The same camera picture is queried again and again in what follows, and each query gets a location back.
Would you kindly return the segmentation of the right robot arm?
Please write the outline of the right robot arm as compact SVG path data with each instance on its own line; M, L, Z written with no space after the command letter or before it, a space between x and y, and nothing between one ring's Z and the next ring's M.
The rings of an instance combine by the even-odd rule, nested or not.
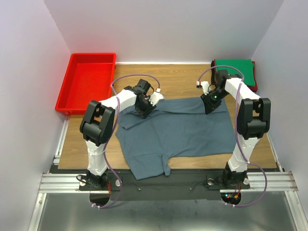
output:
M214 75L214 89L210 88L210 83L200 79L197 80L196 86L203 91L201 99L206 114L214 112L227 95L235 99L236 145L221 176L222 184L232 188L245 182L253 149L269 131L271 101L251 91L245 85L244 74L240 70L230 74L227 65L221 65L219 68Z

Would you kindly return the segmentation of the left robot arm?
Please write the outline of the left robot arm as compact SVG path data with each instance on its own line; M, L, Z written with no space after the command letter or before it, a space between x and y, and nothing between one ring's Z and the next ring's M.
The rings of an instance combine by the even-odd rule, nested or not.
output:
M127 86L106 100L89 102L79 129L88 152L86 174L77 175L81 191L100 191L110 185L105 152L120 112L133 106L140 117L146 118L164 99L160 91L160 84L154 89L148 81L140 79L136 86Z

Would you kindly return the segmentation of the blue-grey t-shirt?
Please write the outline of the blue-grey t-shirt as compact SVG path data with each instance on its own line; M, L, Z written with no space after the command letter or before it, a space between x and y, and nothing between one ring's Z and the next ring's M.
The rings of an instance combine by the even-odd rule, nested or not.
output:
M207 115L199 97L163 100L146 118L128 107L115 135L137 180L170 175L172 157L227 154L236 145L226 103Z

